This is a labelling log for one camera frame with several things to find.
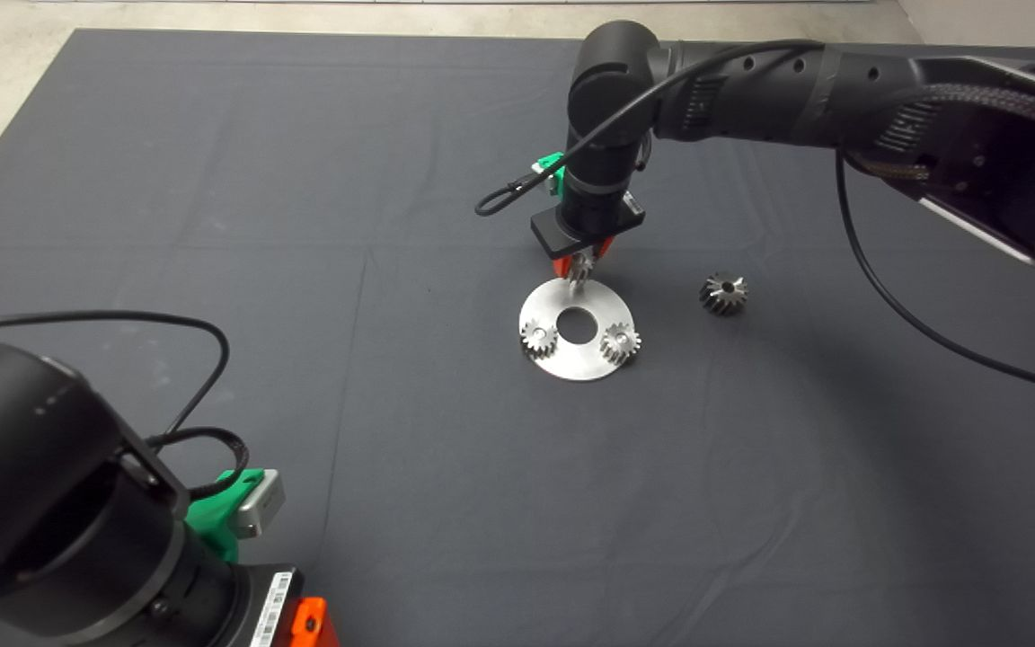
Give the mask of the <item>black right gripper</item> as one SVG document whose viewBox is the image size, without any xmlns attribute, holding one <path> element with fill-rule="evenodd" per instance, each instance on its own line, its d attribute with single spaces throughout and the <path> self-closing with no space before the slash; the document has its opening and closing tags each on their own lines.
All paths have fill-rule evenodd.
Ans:
<svg viewBox="0 0 1035 647">
<path fill-rule="evenodd" d="M 616 236 L 640 226 L 645 217 L 645 209 L 630 192 L 566 190 L 557 206 L 531 217 L 531 232 L 551 259 L 555 276 L 571 280 L 573 253 L 593 247 L 593 263 L 597 263 Z"/>
</svg>

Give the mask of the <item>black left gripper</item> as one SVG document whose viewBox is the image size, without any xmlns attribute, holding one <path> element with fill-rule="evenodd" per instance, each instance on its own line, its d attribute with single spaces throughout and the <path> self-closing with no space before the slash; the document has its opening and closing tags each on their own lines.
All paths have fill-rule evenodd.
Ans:
<svg viewBox="0 0 1035 647">
<path fill-rule="evenodd" d="M 236 564 L 226 646 L 341 646 L 328 602 L 301 598 L 304 584 L 292 564 Z"/>
</svg>

